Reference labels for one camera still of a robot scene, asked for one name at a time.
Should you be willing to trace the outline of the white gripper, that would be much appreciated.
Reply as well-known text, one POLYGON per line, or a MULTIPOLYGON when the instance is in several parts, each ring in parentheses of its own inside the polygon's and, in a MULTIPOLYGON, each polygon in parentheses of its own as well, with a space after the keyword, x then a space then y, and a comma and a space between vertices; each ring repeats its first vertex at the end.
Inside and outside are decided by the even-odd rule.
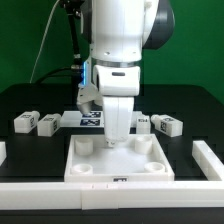
POLYGON ((104 133, 109 148, 126 141, 130 132, 134 97, 140 89, 140 67, 95 65, 95 82, 102 97, 104 133))

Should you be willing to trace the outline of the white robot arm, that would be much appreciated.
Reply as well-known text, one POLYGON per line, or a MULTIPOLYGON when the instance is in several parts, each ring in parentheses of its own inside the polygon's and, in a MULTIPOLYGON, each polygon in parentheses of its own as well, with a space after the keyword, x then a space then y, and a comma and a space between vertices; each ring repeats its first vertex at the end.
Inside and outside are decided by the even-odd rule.
POLYGON ((109 146, 128 138, 142 51, 163 46, 174 26, 170 0, 86 0, 81 6, 81 34, 90 43, 90 55, 77 106, 84 114, 92 103, 103 108, 109 146))

